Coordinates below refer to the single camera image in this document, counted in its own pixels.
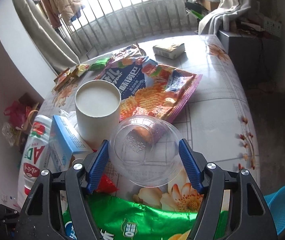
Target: blue gripper pad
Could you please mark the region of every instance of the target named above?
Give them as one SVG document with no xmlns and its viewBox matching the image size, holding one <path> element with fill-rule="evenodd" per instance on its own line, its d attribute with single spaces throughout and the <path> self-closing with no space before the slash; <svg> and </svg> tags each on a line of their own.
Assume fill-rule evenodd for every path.
<svg viewBox="0 0 285 240">
<path fill-rule="evenodd" d="M 108 141 L 105 140 L 104 145 L 101 147 L 100 152 L 98 153 L 98 156 L 88 173 L 89 182 L 87 185 L 87 190 L 90 194 L 92 194 L 93 191 L 98 188 L 102 173 L 107 165 L 108 159 Z"/>
<path fill-rule="evenodd" d="M 192 187 L 198 192 L 202 192 L 204 186 L 201 183 L 201 172 L 198 168 L 188 146 L 183 140 L 179 141 L 179 155 L 185 167 L 186 173 L 188 175 L 189 181 Z"/>
</svg>

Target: curtain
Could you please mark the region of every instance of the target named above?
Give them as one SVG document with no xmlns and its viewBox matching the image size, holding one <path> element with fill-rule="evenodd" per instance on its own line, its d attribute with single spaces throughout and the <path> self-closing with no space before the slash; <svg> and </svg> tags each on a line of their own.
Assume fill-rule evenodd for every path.
<svg viewBox="0 0 285 240">
<path fill-rule="evenodd" d="M 52 28 L 32 0 L 12 1 L 26 31 L 56 74 L 80 64 L 77 55 Z"/>
<path fill-rule="evenodd" d="M 229 29 L 229 22 L 249 9 L 250 0 L 220 0 L 219 7 L 199 22 L 198 33 L 216 34 L 222 23 Z"/>
</svg>

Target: silver screw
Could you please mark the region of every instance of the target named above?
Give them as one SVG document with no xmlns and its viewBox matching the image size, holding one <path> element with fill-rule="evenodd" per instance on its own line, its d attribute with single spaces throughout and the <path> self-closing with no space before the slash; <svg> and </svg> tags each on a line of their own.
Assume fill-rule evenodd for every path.
<svg viewBox="0 0 285 240">
<path fill-rule="evenodd" d="M 49 173 L 49 170 L 43 170 L 43 171 L 41 171 L 41 175 L 43 175 L 43 176 L 48 175 L 48 173 Z"/>
<path fill-rule="evenodd" d="M 81 163 L 76 163 L 75 165 L 74 165 L 74 169 L 75 170 L 80 170 L 82 168 L 82 164 Z"/>
<path fill-rule="evenodd" d="M 207 163 L 207 168 L 213 170 L 216 168 L 216 164 L 215 163 Z"/>
<path fill-rule="evenodd" d="M 249 175 L 249 171 L 246 169 L 242 169 L 241 174 L 247 176 L 247 175 Z"/>
</svg>

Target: strawberry picture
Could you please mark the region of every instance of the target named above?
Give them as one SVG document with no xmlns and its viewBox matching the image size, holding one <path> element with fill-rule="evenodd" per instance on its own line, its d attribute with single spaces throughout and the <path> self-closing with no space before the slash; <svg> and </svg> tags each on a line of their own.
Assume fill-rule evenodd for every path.
<svg viewBox="0 0 285 240">
<path fill-rule="evenodd" d="M 42 135 L 46 133 L 44 125 L 42 125 L 39 122 L 34 122 L 32 128 L 31 128 L 31 136 L 35 136 L 37 138 L 40 138 Z"/>
</svg>

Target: white paper cup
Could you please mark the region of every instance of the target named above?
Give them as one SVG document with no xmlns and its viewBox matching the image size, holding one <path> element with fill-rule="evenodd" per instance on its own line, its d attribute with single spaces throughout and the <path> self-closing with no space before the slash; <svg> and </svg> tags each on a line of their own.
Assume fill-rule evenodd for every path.
<svg viewBox="0 0 285 240">
<path fill-rule="evenodd" d="M 76 115 L 80 136 L 92 149 L 98 149 L 109 139 L 119 124 L 121 94 L 105 80 L 83 84 L 75 95 Z"/>
</svg>

